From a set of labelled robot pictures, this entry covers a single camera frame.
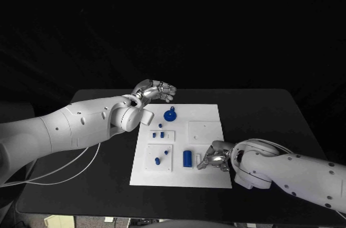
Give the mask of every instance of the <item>blue object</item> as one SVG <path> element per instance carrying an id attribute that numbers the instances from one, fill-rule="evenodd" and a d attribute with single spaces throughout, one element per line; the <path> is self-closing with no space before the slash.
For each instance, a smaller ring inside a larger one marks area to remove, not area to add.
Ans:
<path id="1" fill-rule="evenodd" d="M 182 153 L 182 165 L 183 167 L 194 167 L 194 153 L 191 150 L 185 150 Z"/>
<path id="2" fill-rule="evenodd" d="M 168 122 L 172 122 L 178 118 L 178 113 L 175 112 L 175 107 L 170 107 L 170 110 L 168 110 L 163 114 L 163 118 Z"/>

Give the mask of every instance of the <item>black curtain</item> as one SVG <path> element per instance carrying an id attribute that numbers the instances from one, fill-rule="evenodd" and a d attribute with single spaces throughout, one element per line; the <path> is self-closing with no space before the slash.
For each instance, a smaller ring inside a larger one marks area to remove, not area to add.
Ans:
<path id="1" fill-rule="evenodd" d="M 286 89 L 346 164 L 343 0 L 0 0 L 0 99 L 36 116 L 80 89 Z"/>

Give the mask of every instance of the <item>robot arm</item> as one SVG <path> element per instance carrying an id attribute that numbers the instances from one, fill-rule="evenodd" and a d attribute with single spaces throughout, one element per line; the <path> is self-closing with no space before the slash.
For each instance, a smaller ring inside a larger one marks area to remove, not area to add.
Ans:
<path id="1" fill-rule="evenodd" d="M 172 101 L 176 90 L 145 80 L 132 95 L 80 101 L 45 116 L 0 124 L 0 186 L 38 158 L 94 146 L 133 131 L 140 122 L 149 126 L 155 114 L 145 106 L 152 99 Z"/>
<path id="2" fill-rule="evenodd" d="M 218 155 L 222 156 L 224 153 L 227 160 L 231 160 L 237 172 L 234 181 L 247 189 L 270 189 L 276 182 L 292 196 L 346 213 L 346 166 L 294 153 L 280 155 L 276 145 L 258 139 L 250 139 L 237 145 L 224 141 L 212 143 Z M 224 170 L 225 162 L 220 160 L 215 164 L 214 156 L 207 154 L 199 170 L 204 163 L 208 165 L 207 161 Z"/>

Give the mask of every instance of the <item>black table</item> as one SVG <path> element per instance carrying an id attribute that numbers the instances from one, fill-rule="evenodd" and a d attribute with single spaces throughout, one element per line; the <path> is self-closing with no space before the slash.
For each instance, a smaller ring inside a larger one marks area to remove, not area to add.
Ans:
<path id="1" fill-rule="evenodd" d="M 80 90 L 72 103 L 130 94 L 130 89 Z M 270 140 L 293 152 L 326 159 L 293 97 L 282 89 L 179 90 L 173 104 L 218 104 L 224 138 L 240 142 Z M 139 127 L 101 144 L 85 172 L 58 185 L 28 184 L 18 211 L 58 215 L 189 219 L 260 224 L 345 226 L 338 213 L 289 195 L 276 184 L 267 190 L 132 186 Z M 90 163 L 97 146 L 81 159 L 41 182 L 58 182 L 75 175 Z M 67 164 L 81 150 L 62 151 L 39 159 L 32 177 Z"/>

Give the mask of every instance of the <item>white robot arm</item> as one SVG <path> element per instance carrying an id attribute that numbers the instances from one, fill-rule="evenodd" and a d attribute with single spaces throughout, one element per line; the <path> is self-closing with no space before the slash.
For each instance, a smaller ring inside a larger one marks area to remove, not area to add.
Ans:
<path id="1" fill-rule="evenodd" d="M 198 169 L 211 164 L 230 171 L 228 160 L 237 172 L 234 181 L 247 189 L 270 189 L 276 182 L 292 196 L 346 213 L 346 166 L 250 139 L 237 145 L 214 141 Z"/>
<path id="2" fill-rule="evenodd" d="M 147 79 L 132 94 L 80 101 L 45 116 L 0 124 L 0 186 L 38 158 L 94 146 L 140 122 L 149 126 L 155 114 L 145 106 L 152 99 L 172 101 L 176 90 Z"/>

